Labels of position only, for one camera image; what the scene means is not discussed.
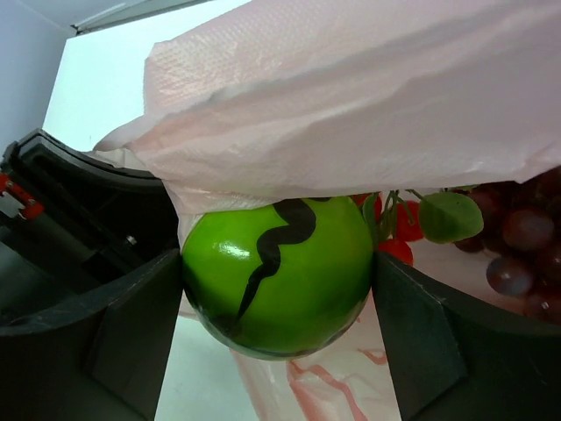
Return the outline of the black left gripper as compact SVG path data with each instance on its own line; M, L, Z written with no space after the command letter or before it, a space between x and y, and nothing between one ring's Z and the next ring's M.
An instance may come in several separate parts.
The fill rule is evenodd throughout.
M14 325L178 246L162 181L38 129L1 155L1 324Z

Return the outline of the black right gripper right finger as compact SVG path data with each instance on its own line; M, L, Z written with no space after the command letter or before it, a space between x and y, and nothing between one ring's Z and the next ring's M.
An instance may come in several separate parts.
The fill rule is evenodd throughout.
M438 282L387 253L373 300L404 420L558 420L560 329Z

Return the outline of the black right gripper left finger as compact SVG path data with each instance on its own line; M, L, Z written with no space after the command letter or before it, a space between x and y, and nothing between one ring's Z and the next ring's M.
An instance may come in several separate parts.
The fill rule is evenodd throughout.
M171 250L1 330L3 420L153 420L182 297Z

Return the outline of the fake strawberry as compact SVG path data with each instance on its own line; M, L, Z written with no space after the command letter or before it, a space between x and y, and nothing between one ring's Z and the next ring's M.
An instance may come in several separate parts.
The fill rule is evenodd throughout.
M414 264L411 244L421 240L444 245L483 232L482 210L470 197L473 185L422 192L393 189L351 195L370 232L373 250Z

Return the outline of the green fake fruit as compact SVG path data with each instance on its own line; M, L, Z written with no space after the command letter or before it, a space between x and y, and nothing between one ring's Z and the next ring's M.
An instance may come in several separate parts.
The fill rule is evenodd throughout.
M209 213L181 257L186 295L204 328L264 360L299 358L337 340L371 288L370 232L346 196Z

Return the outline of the pink floral plastic bag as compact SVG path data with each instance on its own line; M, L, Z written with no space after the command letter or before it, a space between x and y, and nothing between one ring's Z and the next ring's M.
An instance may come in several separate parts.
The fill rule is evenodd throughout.
M560 162L560 4L251 1L156 44L144 101L94 154L163 181L181 250L209 213L524 183ZM488 254L411 248L410 267L526 317L486 282ZM372 280L350 328L312 354L231 349L260 419L404 420Z

